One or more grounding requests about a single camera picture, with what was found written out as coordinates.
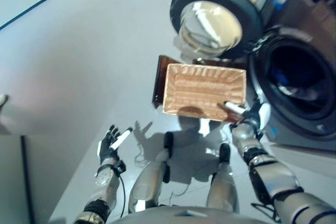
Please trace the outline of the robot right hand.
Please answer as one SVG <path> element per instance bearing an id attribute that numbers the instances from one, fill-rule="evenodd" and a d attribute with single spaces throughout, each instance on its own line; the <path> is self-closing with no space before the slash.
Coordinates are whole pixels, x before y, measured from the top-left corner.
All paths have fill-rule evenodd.
<path id="1" fill-rule="evenodd" d="M 233 102 L 226 101 L 223 103 L 224 108 L 242 116 L 242 119 L 238 120 L 236 123 L 231 124 L 230 128 L 236 128 L 240 124 L 249 124 L 255 134 L 261 134 L 263 129 L 266 127 L 270 116 L 271 116 L 271 106 L 269 103 L 261 103 L 259 99 L 256 99 L 250 109 L 243 108 Z"/>

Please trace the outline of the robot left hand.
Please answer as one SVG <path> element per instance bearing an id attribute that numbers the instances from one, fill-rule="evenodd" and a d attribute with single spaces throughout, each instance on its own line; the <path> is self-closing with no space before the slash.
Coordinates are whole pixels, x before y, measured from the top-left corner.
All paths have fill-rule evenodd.
<path id="1" fill-rule="evenodd" d="M 120 133 L 119 129 L 113 124 L 107 130 L 104 138 L 98 143 L 97 155 L 100 164 L 103 164 L 107 159 L 113 158 L 118 161 L 118 148 L 133 132 L 133 128 L 128 127 Z"/>

